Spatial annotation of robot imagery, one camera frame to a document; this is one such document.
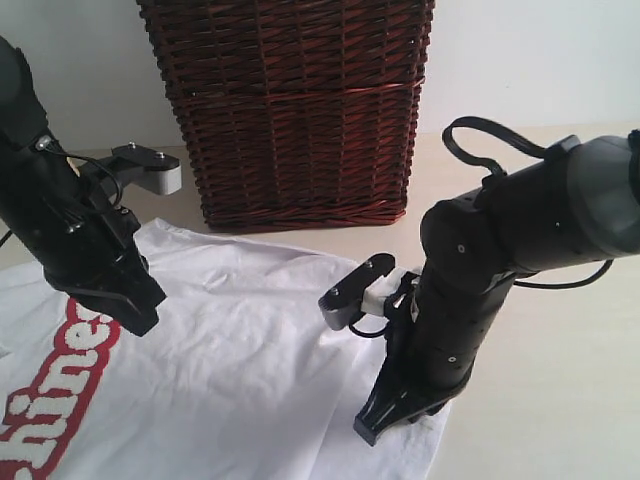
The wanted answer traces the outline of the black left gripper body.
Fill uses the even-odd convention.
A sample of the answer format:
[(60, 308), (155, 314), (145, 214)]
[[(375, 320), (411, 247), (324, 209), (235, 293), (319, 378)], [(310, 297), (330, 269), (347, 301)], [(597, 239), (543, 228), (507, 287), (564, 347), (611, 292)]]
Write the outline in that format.
[[(101, 167), (98, 159), (84, 157)], [(1, 219), (40, 262), (44, 277), (101, 289), (120, 275), (149, 275), (134, 234), (140, 224), (80, 176), (73, 158), (45, 130), (27, 142), (1, 139)]]

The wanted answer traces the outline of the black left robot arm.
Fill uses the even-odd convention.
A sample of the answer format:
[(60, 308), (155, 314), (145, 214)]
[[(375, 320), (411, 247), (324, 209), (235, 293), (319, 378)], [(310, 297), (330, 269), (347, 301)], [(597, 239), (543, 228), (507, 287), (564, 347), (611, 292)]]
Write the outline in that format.
[(1, 42), (1, 219), (45, 280), (136, 336), (158, 322), (166, 295), (121, 206), (124, 181), (103, 162), (74, 167), (51, 132), (22, 51)]

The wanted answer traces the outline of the black and grey right robot arm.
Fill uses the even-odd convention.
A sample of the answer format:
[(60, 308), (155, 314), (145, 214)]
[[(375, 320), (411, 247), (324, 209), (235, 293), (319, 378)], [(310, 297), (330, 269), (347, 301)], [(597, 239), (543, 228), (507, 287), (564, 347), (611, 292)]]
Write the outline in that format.
[(570, 136), (543, 161), (438, 202), (420, 235), (419, 282), (401, 304), (354, 420), (369, 444), (462, 392), (517, 280), (638, 253), (639, 135)]

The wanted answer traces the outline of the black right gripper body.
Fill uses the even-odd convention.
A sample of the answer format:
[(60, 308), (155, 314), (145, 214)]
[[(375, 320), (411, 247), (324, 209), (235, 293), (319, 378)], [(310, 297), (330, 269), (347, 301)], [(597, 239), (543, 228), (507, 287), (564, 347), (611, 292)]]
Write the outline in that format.
[(506, 233), (512, 203), (476, 207), (438, 202), (420, 225), (426, 261), (414, 298), (417, 318), (387, 375), (385, 391), (442, 397), (461, 385), (493, 319), (515, 282), (513, 246)]

